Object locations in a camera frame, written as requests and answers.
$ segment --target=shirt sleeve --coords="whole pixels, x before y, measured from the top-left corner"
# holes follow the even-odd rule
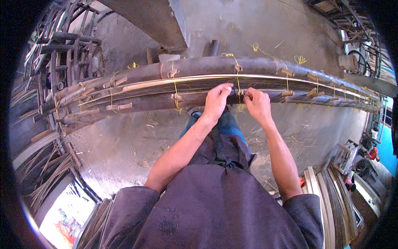
[[[148,187],[134,186],[119,190],[105,225],[103,247],[131,247],[158,200],[159,194]]]
[[[309,248],[322,248],[324,235],[319,197],[300,194],[288,199],[283,207],[298,225]]]

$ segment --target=red object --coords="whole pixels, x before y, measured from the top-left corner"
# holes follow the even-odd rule
[[[377,156],[378,149],[376,147],[373,147],[373,149],[369,152],[369,158],[371,160],[374,160]]]
[[[303,177],[300,177],[300,187],[302,187],[304,183],[305,183],[304,178],[303,178]]]

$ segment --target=concrete pillar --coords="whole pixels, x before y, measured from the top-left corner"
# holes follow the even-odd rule
[[[164,48],[184,51],[189,33],[181,0],[99,0]]]

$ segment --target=blue jeans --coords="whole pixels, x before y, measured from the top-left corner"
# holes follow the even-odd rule
[[[180,138],[187,133],[187,131],[193,126],[196,121],[202,116],[201,112],[194,112],[188,118],[187,123],[185,124],[184,130],[182,130]],[[236,122],[234,116],[229,111],[224,111],[217,122],[217,128],[219,129],[220,134],[231,134],[238,135],[242,138],[242,141],[246,143],[246,139],[244,138],[242,131],[238,123]]]

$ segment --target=right hand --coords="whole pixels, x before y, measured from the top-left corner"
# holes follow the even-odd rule
[[[268,94],[250,87],[243,98],[249,113],[263,126],[263,128],[275,125],[271,117],[271,104]]]

